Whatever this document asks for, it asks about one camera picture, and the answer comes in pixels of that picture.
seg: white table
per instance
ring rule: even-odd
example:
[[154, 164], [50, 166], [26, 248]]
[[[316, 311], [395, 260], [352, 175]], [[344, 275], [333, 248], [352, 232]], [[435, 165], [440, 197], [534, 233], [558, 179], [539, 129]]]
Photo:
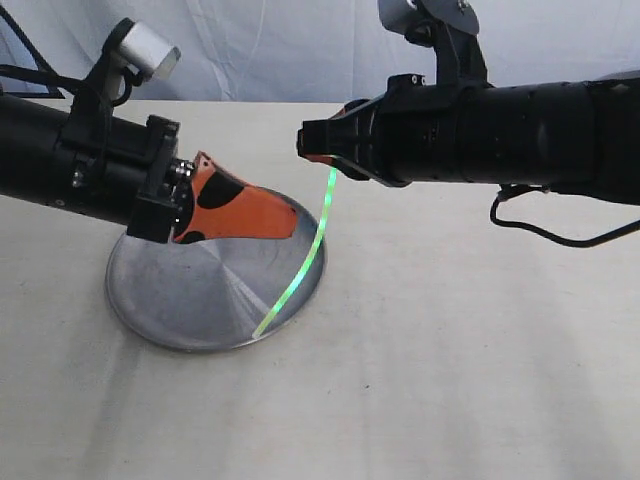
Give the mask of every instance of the white table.
[[[303, 119], [337, 105], [130, 102], [319, 215]], [[494, 227], [493, 186], [339, 177], [318, 294], [228, 354], [150, 346], [105, 303], [123, 228], [0, 199], [2, 480], [640, 477], [640, 236], [574, 251]], [[635, 209], [534, 194], [585, 236]]]

